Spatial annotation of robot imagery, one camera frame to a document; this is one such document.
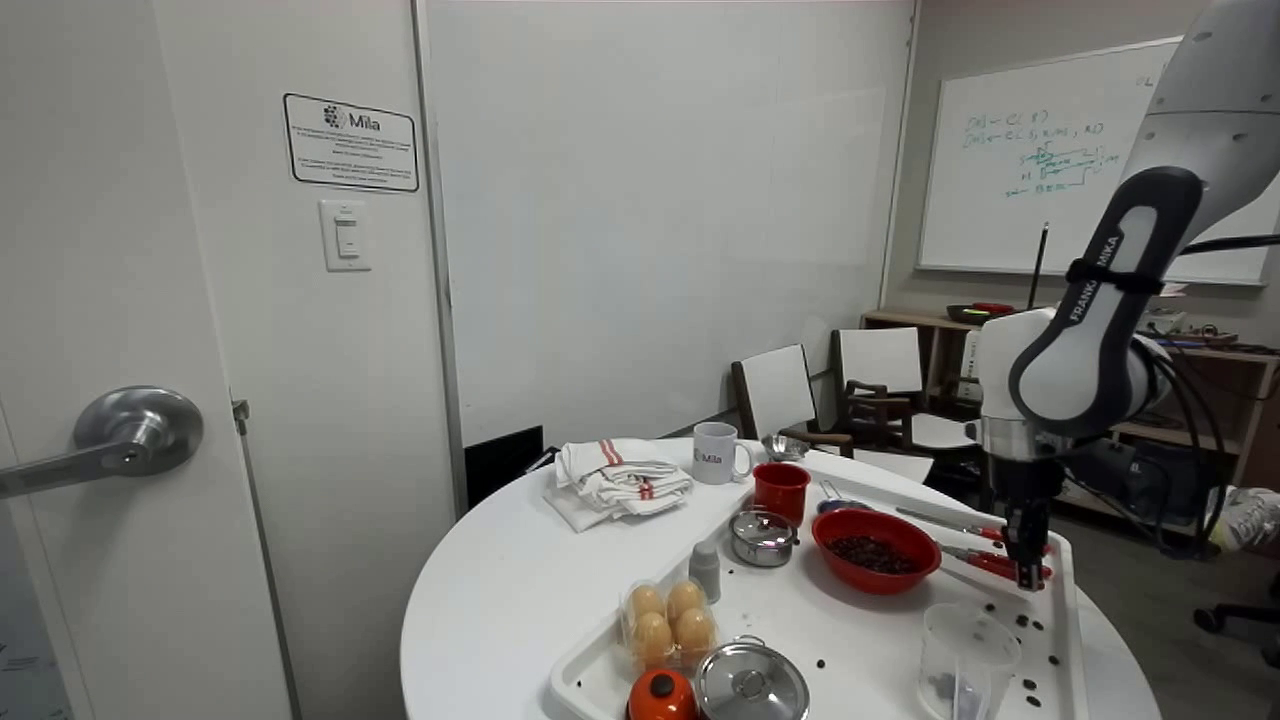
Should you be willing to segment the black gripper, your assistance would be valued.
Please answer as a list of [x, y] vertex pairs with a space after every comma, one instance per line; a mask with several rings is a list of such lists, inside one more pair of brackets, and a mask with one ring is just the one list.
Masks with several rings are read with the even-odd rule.
[[997, 498], [1003, 505], [1003, 545], [1020, 588], [1031, 588], [1031, 561], [1034, 557], [1034, 588], [1052, 582], [1046, 568], [1046, 526], [1052, 505], [1065, 489], [1065, 467], [1056, 459], [1031, 463], [997, 463]]

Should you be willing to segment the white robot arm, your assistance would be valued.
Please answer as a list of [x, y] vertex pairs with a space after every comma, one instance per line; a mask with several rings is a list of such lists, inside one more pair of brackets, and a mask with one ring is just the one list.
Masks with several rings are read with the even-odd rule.
[[1202, 0], [1056, 310], [977, 331], [979, 430], [1020, 588], [1044, 585], [1059, 459], [1157, 392], [1135, 335], [1176, 256], [1280, 174], [1280, 0]]

